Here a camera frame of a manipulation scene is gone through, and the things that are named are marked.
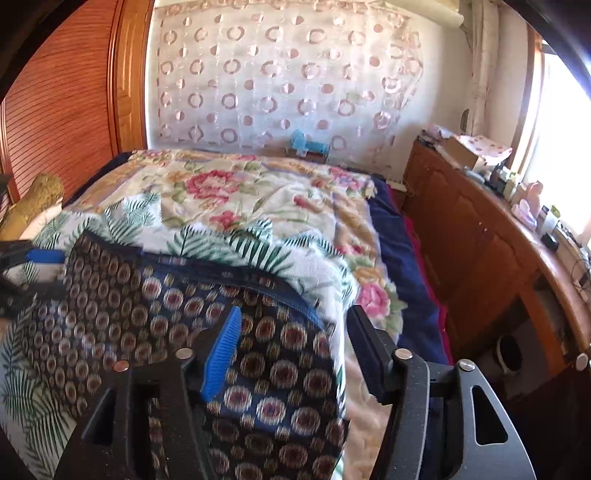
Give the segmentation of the navy patterned silk shirt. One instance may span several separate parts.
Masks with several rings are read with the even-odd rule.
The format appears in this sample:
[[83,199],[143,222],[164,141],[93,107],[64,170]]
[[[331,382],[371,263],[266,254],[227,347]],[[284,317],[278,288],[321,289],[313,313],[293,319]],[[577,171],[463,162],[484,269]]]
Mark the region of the navy patterned silk shirt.
[[328,479],[342,455],[327,329],[262,271],[87,232],[22,324],[76,422],[59,479]]

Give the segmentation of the mustard patterned folded cloth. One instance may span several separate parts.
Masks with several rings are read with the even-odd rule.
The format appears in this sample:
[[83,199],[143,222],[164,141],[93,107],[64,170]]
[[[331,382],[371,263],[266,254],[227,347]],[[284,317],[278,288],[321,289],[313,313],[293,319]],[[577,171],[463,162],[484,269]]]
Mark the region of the mustard patterned folded cloth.
[[64,188],[51,174],[38,174],[29,190],[5,213],[0,240],[33,240],[62,211]]

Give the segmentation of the navy blue blanket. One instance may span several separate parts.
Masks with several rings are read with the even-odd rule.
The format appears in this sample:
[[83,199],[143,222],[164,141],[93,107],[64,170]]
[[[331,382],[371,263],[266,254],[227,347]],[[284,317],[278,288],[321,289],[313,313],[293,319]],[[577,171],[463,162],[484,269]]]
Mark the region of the navy blue blanket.
[[429,283],[414,224],[394,203],[393,191],[386,181],[380,176],[372,180],[377,193],[368,204],[380,240],[381,259],[398,297],[407,304],[402,310],[403,329],[398,345],[428,362],[450,365],[453,358],[445,331],[448,309]]

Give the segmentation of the palm leaf bedsheet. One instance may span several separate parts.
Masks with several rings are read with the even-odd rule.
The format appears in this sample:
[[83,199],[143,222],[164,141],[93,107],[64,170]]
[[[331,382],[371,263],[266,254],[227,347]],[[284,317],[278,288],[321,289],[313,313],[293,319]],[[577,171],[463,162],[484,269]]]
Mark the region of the palm leaf bedsheet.
[[[159,196],[138,194],[100,214],[62,212],[43,228],[33,245],[65,253],[62,278],[73,246],[87,232],[143,253],[252,268],[286,282],[327,329],[339,379],[339,409],[346,421],[345,317],[359,285],[344,257],[322,236],[312,235],[307,244],[293,238],[276,239],[267,220],[228,233],[199,224],[169,228],[162,220]],[[35,479],[52,479],[76,422],[52,396],[24,353],[22,321],[30,308],[10,318],[1,343],[1,428],[25,473]]]

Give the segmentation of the wooden sideboard cabinet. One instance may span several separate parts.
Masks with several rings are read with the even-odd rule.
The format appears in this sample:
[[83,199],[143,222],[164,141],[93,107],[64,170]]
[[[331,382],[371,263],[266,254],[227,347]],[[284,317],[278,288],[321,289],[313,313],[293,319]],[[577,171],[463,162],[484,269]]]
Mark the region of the wooden sideboard cabinet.
[[404,173],[405,214],[414,223],[428,278],[449,309],[455,358],[477,358],[516,329],[522,306],[551,375],[590,356],[590,309],[558,256],[507,204],[415,141]]

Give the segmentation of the wooden louvered wardrobe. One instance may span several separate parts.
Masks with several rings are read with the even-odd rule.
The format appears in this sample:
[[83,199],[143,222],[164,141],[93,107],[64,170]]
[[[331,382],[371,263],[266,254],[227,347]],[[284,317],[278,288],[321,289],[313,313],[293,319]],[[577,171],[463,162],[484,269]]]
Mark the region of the wooden louvered wardrobe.
[[66,1],[58,26],[1,103],[1,171],[14,204],[40,173],[65,198],[116,155],[147,145],[145,61],[151,1]]

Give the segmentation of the floral quilt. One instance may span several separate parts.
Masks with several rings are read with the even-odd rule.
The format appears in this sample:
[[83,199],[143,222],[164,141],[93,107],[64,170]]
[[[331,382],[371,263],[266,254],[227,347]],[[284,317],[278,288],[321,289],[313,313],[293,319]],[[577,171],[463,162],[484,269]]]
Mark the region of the floral quilt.
[[378,184],[369,175],[290,158],[137,150],[113,159],[72,206],[98,213],[139,193],[159,195],[170,228],[199,223],[229,232],[267,220],[276,239],[307,244],[322,236],[348,263],[370,320],[393,337],[402,334],[407,305],[382,259],[370,217]]

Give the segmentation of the blue toy at headboard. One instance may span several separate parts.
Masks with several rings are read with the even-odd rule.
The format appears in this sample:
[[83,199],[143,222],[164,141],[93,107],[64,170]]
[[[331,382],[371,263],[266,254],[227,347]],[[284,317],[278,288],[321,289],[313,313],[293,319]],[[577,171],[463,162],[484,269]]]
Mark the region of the blue toy at headboard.
[[318,160],[325,162],[328,160],[331,146],[327,143],[308,140],[308,137],[301,132],[295,130],[290,136],[290,141],[287,142],[286,153],[287,156],[293,158],[301,158],[308,160]]

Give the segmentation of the pink figurine on sill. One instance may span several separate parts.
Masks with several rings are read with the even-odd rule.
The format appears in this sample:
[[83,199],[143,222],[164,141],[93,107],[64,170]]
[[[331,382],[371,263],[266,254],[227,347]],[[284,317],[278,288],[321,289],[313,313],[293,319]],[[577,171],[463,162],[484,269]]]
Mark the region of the pink figurine on sill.
[[521,184],[512,200],[512,215],[527,229],[535,231],[541,211],[541,194],[544,186],[540,181]]

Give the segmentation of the pink circle sheer curtain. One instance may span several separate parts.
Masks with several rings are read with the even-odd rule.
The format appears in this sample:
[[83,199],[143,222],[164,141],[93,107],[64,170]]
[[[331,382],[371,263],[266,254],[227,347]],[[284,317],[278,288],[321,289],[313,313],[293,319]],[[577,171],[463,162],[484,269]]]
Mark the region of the pink circle sheer curtain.
[[383,2],[184,1],[152,11],[151,148],[276,154],[303,136],[385,172],[421,80],[413,21]]

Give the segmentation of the cardboard box on sideboard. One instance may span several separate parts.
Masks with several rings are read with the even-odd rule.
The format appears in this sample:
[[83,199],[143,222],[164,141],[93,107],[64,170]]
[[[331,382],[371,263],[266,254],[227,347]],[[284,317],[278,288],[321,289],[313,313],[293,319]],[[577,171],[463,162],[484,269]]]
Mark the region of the cardboard box on sideboard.
[[482,135],[452,135],[441,141],[441,146],[459,165],[479,171],[507,160],[512,148]]

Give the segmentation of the window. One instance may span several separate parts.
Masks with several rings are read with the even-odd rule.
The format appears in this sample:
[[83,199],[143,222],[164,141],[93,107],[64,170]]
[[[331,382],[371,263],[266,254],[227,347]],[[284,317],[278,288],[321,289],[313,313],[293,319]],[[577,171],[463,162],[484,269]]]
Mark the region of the window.
[[577,242],[590,243],[590,96],[533,29],[512,169],[543,184],[542,203],[555,207]]

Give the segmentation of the beige window drape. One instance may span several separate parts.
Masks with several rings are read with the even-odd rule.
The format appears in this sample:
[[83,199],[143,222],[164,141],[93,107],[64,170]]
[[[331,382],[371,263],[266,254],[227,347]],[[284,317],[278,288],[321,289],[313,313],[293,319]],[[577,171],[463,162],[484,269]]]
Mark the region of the beige window drape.
[[485,132],[485,117],[491,82],[499,51],[499,5],[497,1],[472,1],[472,77],[467,131]]

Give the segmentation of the white wall air conditioner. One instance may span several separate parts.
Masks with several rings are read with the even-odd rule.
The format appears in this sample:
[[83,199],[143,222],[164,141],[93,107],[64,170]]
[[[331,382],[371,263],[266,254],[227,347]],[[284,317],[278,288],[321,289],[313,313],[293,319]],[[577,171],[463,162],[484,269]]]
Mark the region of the white wall air conditioner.
[[421,16],[451,29],[459,28],[465,20],[460,12],[460,2],[454,0],[385,0],[367,1],[367,4]]

